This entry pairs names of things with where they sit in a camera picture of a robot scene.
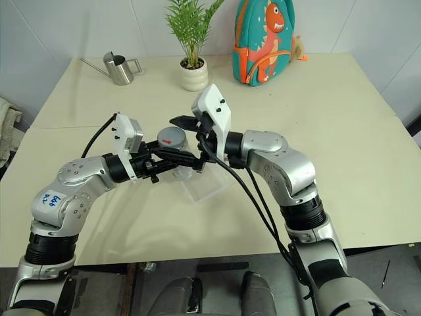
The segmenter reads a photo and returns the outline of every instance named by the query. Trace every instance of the dinosaur cartoon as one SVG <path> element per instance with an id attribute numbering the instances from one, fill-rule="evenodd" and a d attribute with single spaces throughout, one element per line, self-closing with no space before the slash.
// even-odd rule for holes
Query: dinosaur cartoon
<path id="1" fill-rule="evenodd" d="M 285 18 L 278 8 L 278 5 L 268 0 L 268 6 L 264 8 L 266 24 L 263 26 L 267 36 L 263 37 L 262 47 L 257 46 L 257 50 L 253 51 L 249 49 L 249 60 L 257 62 L 260 58 L 275 53 L 278 51 L 281 39 L 277 33 L 282 32 L 285 25 Z M 257 74 L 257 80 L 259 82 L 265 82 L 269 79 L 269 76 L 274 74 L 276 67 L 276 61 L 278 56 L 267 58 L 259 65 L 259 71 Z"/>

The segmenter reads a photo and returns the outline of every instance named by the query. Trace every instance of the white tile wall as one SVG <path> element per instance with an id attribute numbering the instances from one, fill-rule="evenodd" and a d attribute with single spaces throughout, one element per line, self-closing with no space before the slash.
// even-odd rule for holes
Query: white tile wall
<path id="1" fill-rule="evenodd" d="M 405 125 L 421 113 L 421 45 L 382 95 Z"/>
<path id="2" fill-rule="evenodd" d="M 296 0 L 295 33 L 311 53 L 330 53 L 355 0 Z"/>
<path id="3" fill-rule="evenodd" d="M 62 71 L 11 0 L 0 0 L 0 96 L 24 109 L 26 129 Z"/>
<path id="4" fill-rule="evenodd" d="M 357 0 L 334 52 L 352 52 L 383 91 L 421 43 L 420 16 L 420 0 Z"/>
<path id="5" fill-rule="evenodd" d="M 63 67 L 72 57 L 103 56 L 107 51 L 146 56 L 129 0 L 13 1 Z"/>
<path id="6" fill-rule="evenodd" d="M 212 0 L 200 2 L 208 7 Z M 238 3 L 225 0 L 215 14 L 205 55 L 232 51 Z M 110 50 L 182 55 L 164 20 L 167 5 L 167 0 L 0 0 L 0 95 L 23 107 L 31 123 L 72 57 Z M 295 31 L 308 52 L 352 52 L 404 123 L 421 112 L 420 0 L 295 0 L 294 5 Z"/>
<path id="7" fill-rule="evenodd" d="M 414 136 L 414 140 L 419 148 L 421 148 L 421 132 Z"/>

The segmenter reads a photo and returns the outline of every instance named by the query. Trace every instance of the backpack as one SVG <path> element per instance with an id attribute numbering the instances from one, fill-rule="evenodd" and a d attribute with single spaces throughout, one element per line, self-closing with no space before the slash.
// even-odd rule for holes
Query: backpack
<path id="1" fill-rule="evenodd" d="M 241 0 L 232 53 L 235 79 L 259 86 L 281 73 L 291 57 L 294 22 L 292 0 Z"/>

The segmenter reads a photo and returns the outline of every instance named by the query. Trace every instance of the cable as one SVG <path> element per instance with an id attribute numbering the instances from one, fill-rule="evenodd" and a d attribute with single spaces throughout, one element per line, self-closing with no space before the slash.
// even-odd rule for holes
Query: cable
<path id="1" fill-rule="evenodd" d="M 85 158 L 86 157 L 86 155 L 87 155 L 87 153 L 88 153 L 88 151 L 89 151 L 89 149 L 91 148 L 91 146 L 92 146 L 92 144 L 94 143 L 94 141 L 98 138 L 98 136 L 99 135 L 101 135 L 101 133 L 108 127 L 108 126 L 110 126 L 110 124 L 116 119 L 116 116 L 117 116 L 117 113 L 114 113 L 113 115 L 112 115 L 112 117 L 107 121 L 107 122 L 105 122 L 105 124 L 104 125 L 102 125 L 101 127 L 100 127 L 100 129 L 98 129 L 98 131 L 92 136 L 92 138 L 91 138 L 91 140 L 89 141 L 89 143 L 87 143 L 87 145 L 86 145 L 86 148 L 85 148 L 85 150 L 84 150 L 84 152 L 82 153 L 82 156 L 81 156 L 81 158 Z"/>
<path id="2" fill-rule="evenodd" d="M 250 170 L 250 168 L 248 166 L 245 166 L 245 170 L 249 174 L 250 179 L 251 179 L 251 182 L 253 183 L 253 186 L 255 187 L 255 190 L 257 192 L 257 195 L 260 197 L 260 200 L 262 201 L 263 207 L 264 207 L 264 209 L 266 211 L 266 214 L 269 217 L 269 221 L 272 224 L 272 228 L 274 229 L 274 233 L 275 233 L 276 237 L 279 238 L 278 228 L 276 227 L 274 218 L 272 217 L 272 214 L 269 211 L 269 207 L 268 207 L 268 205 L 266 204 L 266 201 L 263 198 L 262 192 L 261 192 L 259 186 L 257 185 L 256 178 L 255 178 L 254 174 L 251 172 L 251 170 Z"/>
<path id="3" fill-rule="evenodd" d="M 229 166 L 227 166 L 222 160 L 220 160 L 208 147 L 208 145 L 205 142 L 205 136 L 204 135 L 199 135 L 199 142 L 203 148 L 203 150 L 205 150 L 205 152 L 207 153 L 207 155 L 212 158 L 213 160 L 215 160 L 215 162 L 220 165 L 222 168 L 224 168 L 225 170 L 227 170 L 236 180 L 237 182 L 240 184 L 240 186 L 243 188 L 243 190 L 245 191 L 245 193 L 249 196 L 250 200 L 253 202 L 254 206 L 257 209 L 257 212 L 259 213 L 264 225 L 266 226 L 266 228 L 269 230 L 270 234 L 272 235 L 272 237 L 274 237 L 276 239 L 276 235 L 274 233 L 274 231 L 272 230 L 272 227 L 270 227 L 268 221 L 266 220 L 266 218 L 264 217 L 264 214 L 262 212 L 262 210 L 260 209 L 260 206 L 258 205 L 255 197 L 252 195 L 252 193 L 250 192 L 250 190 L 248 189 L 248 187 L 245 185 L 244 181 L 239 177 L 239 175 L 232 170 Z"/>
<path id="4" fill-rule="evenodd" d="M 246 186 L 246 184 L 244 183 L 244 181 L 239 177 L 239 175 L 232 170 L 229 166 L 227 166 L 227 164 L 225 164 L 223 161 L 221 161 L 212 151 L 211 149 L 209 149 L 208 145 L 206 144 L 205 141 L 205 136 L 204 135 L 199 135 L 199 142 L 203 148 L 203 150 L 206 152 L 206 154 L 212 158 L 213 160 L 215 160 L 215 162 L 220 165 L 222 168 L 224 168 L 225 170 L 227 170 L 237 181 L 238 183 L 241 185 L 241 187 L 243 188 L 243 190 L 245 191 L 245 193 L 249 196 L 250 200 L 253 202 L 253 205 L 256 207 L 257 212 L 259 213 L 264 225 L 267 227 L 267 229 L 269 230 L 270 234 L 272 235 L 272 237 L 275 239 L 276 241 L 276 245 L 278 246 L 278 249 L 282 255 L 282 257 L 284 257 L 284 259 L 287 261 L 287 263 L 291 266 L 291 268 L 296 272 L 296 269 L 293 265 L 292 259 L 287 251 L 287 249 L 285 248 L 285 246 L 281 243 L 280 239 L 279 239 L 279 234 L 278 234 L 278 229 L 276 228 L 276 224 L 275 221 L 272 217 L 272 214 L 269 211 L 269 208 L 263 198 L 262 192 L 259 189 L 259 186 L 257 185 L 256 179 L 253 176 L 253 173 L 251 173 L 250 169 L 247 170 L 247 172 L 250 172 L 249 174 L 251 175 L 252 178 L 252 182 L 253 185 L 255 185 L 256 191 L 262 201 L 262 204 L 264 205 L 264 208 L 266 210 L 266 213 L 268 214 L 268 217 L 270 219 L 270 222 L 272 223 L 273 229 L 272 227 L 270 227 L 268 221 L 266 220 L 266 217 L 264 216 L 260 206 L 258 205 L 255 197 L 252 195 L 252 193 L 250 192 L 250 190 L 248 189 L 248 187 Z"/>
<path id="5" fill-rule="evenodd" d="M 274 234 L 275 234 L 274 238 L 275 238 L 276 244 L 278 245 L 278 249 L 281 252 L 281 254 L 284 257 L 284 259 L 295 270 L 295 268 L 293 266 L 293 263 L 292 263 L 291 256 L 289 255 L 286 247 L 281 243 L 281 240 L 280 240 L 279 234 L 278 234 L 278 228 L 276 227 L 276 223 L 274 221 L 274 218 L 272 217 L 272 214 L 271 214 L 271 212 L 269 210 L 269 207 L 266 204 L 266 201 L 264 200 L 264 197 L 263 197 L 262 192 L 261 192 L 261 190 L 259 188 L 259 185 L 257 184 L 256 178 L 255 178 L 254 174 L 251 172 L 251 170 L 250 170 L 250 168 L 248 166 L 245 166 L 245 170 L 247 170 L 247 173 L 250 176 L 251 182 L 253 183 L 253 186 L 255 187 L 255 190 L 257 191 L 257 194 L 259 195 L 260 200 L 262 201 L 262 204 L 263 204 L 263 207 L 264 207 L 264 209 L 266 211 L 266 214 L 269 217 L 269 221 L 272 224 L 272 227 L 274 229 Z"/>
<path id="6" fill-rule="evenodd" d="M 311 304 L 313 305 L 314 316 L 318 316 L 316 299 L 314 298 L 314 295 L 313 294 L 311 294 Z"/>

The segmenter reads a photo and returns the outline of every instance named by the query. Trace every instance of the beige tabletop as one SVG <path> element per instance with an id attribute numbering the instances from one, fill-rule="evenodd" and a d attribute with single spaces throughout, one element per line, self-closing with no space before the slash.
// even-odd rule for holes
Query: beige tabletop
<path id="1" fill-rule="evenodd" d="M 1 182 L 0 266 L 17 266 L 33 197 L 61 165 L 80 156 L 97 129 L 89 126 L 120 111 L 139 121 L 149 141 L 170 118 L 189 114 L 196 93 L 177 85 L 177 60 L 142 59 L 147 71 L 124 87 L 78 61 L 70 64 Z M 211 81 L 232 110 L 233 131 L 279 132 L 312 160 L 344 248 L 421 241 L 421 151 L 352 56 L 311 55 L 257 88 L 234 82 L 228 57 L 208 60 Z M 188 138 L 193 149 L 194 135 Z M 112 151 L 107 131 L 90 154 Z M 80 234 L 77 264 L 275 252 L 247 196 L 234 181 L 224 181 L 225 190 L 201 203 L 170 174 L 158 184 L 120 184 L 95 202 Z M 259 183 L 287 242 L 279 207 Z"/>

